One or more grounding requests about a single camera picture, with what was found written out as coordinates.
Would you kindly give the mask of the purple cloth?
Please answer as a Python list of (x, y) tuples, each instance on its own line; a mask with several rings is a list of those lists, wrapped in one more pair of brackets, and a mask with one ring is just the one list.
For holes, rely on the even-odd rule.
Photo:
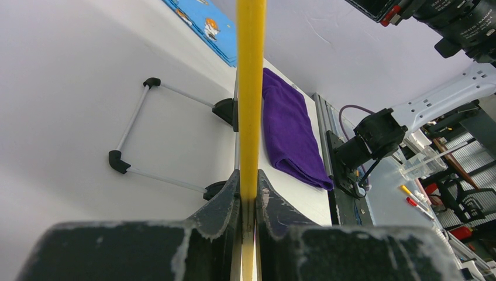
[(304, 96), (263, 69), (262, 126), (271, 165), (310, 186), (333, 190), (312, 130)]

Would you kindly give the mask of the blue cartoon cloth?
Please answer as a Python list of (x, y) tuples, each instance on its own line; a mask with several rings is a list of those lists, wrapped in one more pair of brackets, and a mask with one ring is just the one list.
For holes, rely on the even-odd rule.
[(228, 66), (237, 66), (236, 26), (212, 1), (164, 0), (163, 2)]

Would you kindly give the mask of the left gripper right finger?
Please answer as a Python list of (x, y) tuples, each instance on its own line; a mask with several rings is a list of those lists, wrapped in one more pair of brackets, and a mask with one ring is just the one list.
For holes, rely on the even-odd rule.
[(260, 280), (462, 280), (446, 245), (422, 227), (320, 226), (258, 174)]

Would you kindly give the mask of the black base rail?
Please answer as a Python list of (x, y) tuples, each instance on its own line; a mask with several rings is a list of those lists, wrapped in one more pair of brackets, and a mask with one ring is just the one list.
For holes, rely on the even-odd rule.
[(357, 176), (345, 169), (336, 157), (335, 149), (346, 142), (337, 111), (317, 93), (312, 95), (312, 99), (316, 104), (323, 162), (335, 186), (328, 191), (331, 222), (333, 225), (372, 226), (365, 190), (357, 185)]

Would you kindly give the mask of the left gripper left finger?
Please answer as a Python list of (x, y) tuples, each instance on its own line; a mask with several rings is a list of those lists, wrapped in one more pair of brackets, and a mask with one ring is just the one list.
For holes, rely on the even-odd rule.
[(240, 173), (182, 221), (87, 221), (52, 226), (18, 280), (239, 280)]

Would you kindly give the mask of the yellow framed whiteboard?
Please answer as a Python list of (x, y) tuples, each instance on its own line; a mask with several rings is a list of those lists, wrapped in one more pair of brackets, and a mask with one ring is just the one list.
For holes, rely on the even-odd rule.
[(243, 280), (252, 280), (266, 2), (238, 1), (236, 8), (240, 202), (242, 208), (241, 277)]

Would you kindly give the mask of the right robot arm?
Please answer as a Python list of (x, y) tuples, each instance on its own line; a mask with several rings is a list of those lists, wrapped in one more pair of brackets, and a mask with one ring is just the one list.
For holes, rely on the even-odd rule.
[(354, 136), (332, 152), (343, 167), (381, 160), (427, 122), (495, 93), (494, 1), (353, 1), (353, 6), (383, 26), (414, 18), (440, 36), (439, 55), (465, 54), (471, 62), (451, 77), (434, 78), (418, 95), (362, 119)]

